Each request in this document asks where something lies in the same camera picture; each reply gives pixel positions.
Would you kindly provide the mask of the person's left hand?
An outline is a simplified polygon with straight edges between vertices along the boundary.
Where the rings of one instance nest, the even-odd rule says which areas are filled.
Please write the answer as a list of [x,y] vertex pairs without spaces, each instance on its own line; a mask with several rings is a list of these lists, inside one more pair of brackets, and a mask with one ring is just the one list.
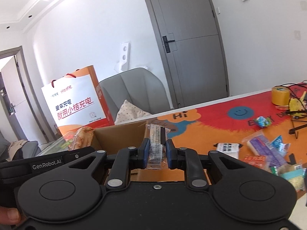
[[16,208],[0,207],[0,224],[16,225],[21,221],[21,215]]

